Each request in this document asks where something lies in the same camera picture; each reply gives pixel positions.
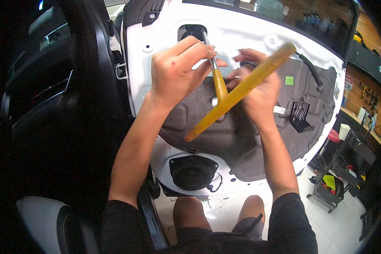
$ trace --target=gray seat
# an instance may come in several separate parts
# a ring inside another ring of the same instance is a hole
[[[61,201],[28,196],[17,201],[17,210],[43,253],[99,253],[91,226]]]

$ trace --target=yellow wooden tool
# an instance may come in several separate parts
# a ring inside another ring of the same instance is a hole
[[[291,54],[296,51],[295,46],[288,42],[272,56],[260,63],[249,76],[236,86],[222,101],[218,103],[200,122],[185,136],[185,141],[190,142],[206,130],[234,105],[241,101],[251,90],[258,86],[269,74],[283,64]]]
[[[202,29],[202,35],[203,40],[205,41],[205,44],[210,45],[208,40],[208,35],[206,34],[206,31]],[[223,76],[221,75],[220,70],[217,66],[216,58],[209,59],[210,65],[212,66],[212,72],[213,72],[213,81],[214,81],[214,88],[216,89],[216,96],[217,96],[217,103],[221,103],[224,99],[224,97],[229,94],[227,92],[226,84],[224,83]]]

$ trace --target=green sticker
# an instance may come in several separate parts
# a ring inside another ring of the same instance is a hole
[[[287,84],[287,85],[293,85],[293,77],[286,76],[286,78],[285,78],[285,84]]]

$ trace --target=tile floor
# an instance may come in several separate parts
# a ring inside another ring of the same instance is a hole
[[[313,192],[314,185],[308,180],[312,175],[314,175],[313,170],[306,167],[298,176],[298,185],[306,215],[312,230],[316,234],[319,254],[354,253],[360,245],[358,241],[362,230],[360,215],[365,213],[364,206],[358,198],[352,197],[349,192],[346,192],[344,200],[338,207],[332,213],[327,213],[329,207],[322,201],[316,197],[306,198],[306,194]],[[267,240],[272,206],[272,193],[267,182],[260,184],[255,190],[200,198],[212,230],[230,232],[236,224],[245,199],[250,195],[259,195],[264,201],[266,216],[262,238]],[[171,244],[176,244],[172,219],[175,201],[176,197],[167,197],[163,192],[158,199],[154,200],[163,228]]]

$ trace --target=black shirt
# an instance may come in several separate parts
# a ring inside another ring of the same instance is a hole
[[[122,201],[107,202],[102,225],[101,253],[151,253],[139,224],[140,214]],[[170,247],[159,253],[318,253],[316,236],[296,193],[280,196],[272,205],[268,241],[214,235]]]

